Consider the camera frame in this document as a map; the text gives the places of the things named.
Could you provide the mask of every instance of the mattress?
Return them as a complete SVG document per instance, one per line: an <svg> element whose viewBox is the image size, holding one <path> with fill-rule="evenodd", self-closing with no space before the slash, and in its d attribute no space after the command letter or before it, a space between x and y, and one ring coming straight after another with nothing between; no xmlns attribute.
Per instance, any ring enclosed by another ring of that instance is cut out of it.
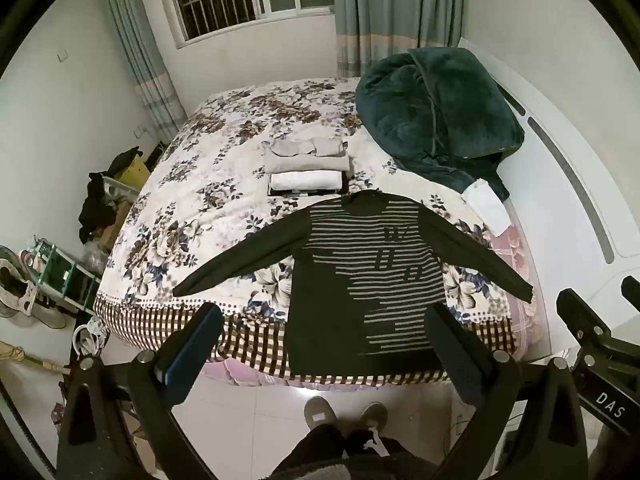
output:
<svg viewBox="0 0 640 480"><path fill-rule="evenodd" d="M360 122L354 106L357 83L357 78L317 79L242 88L215 95L195 111L131 208L102 278L95 311L116 336L141 349L157 349L210 301L225 319L212 362L204 368L215 378L299 386L381 386L443 378L442 370L369 377L292 375L285 345L292 258L192 296L172 296L177 283L217 254L288 213L333 196L267 194L261 142L323 136L347 145L349 192L380 189L422 202L530 281L534 300L525 304L473 269L445 263L442 268L450 312L489 348L519 355L535 342L543 307L517 227L492 237L458 193L398 169ZM237 380L247 372L252 379Z"/></svg>

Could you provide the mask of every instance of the stack of folded clothes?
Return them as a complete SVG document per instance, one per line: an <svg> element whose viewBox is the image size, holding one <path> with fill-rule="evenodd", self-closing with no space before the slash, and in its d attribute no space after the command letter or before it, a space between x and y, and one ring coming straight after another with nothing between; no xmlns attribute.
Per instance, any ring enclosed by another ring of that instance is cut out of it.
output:
<svg viewBox="0 0 640 480"><path fill-rule="evenodd" d="M316 137L302 142L263 142L269 195L288 192L326 194L346 187L349 155L341 139Z"/></svg>

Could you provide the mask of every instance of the floor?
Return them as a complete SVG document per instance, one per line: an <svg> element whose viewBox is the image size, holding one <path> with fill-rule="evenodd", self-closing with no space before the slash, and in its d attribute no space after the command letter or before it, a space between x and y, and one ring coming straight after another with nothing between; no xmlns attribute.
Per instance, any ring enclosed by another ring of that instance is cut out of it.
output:
<svg viewBox="0 0 640 480"><path fill-rule="evenodd" d="M136 349L112 337L102 358L124 362ZM339 418L357 420L374 400L389 410L383 436L431 462L443 459L450 425L450 383L386 387L358 392L316 392L286 386L240 387L198 377L173 413L191 444L221 480L268 476L308 429L306 400L325 397Z"/></svg>

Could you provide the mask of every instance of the dark green plush blanket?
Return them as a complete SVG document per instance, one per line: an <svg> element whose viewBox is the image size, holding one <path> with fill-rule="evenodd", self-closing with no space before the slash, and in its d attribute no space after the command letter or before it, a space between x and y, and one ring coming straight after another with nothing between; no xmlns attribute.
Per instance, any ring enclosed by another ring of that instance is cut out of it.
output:
<svg viewBox="0 0 640 480"><path fill-rule="evenodd" d="M425 47L374 63L356 89L363 124L400 168L457 192L496 173L524 131L489 73L465 48Z"/></svg>

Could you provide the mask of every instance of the person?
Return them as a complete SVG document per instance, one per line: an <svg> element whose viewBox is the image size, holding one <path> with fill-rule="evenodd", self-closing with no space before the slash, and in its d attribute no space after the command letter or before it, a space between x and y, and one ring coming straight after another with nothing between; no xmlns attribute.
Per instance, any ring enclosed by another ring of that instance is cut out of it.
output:
<svg viewBox="0 0 640 480"><path fill-rule="evenodd" d="M305 404L309 433L274 469L271 480L420 479L436 466L412 455L397 440L380 436L388 411L374 402L363 411L356 429L345 438L327 400L312 397Z"/></svg>

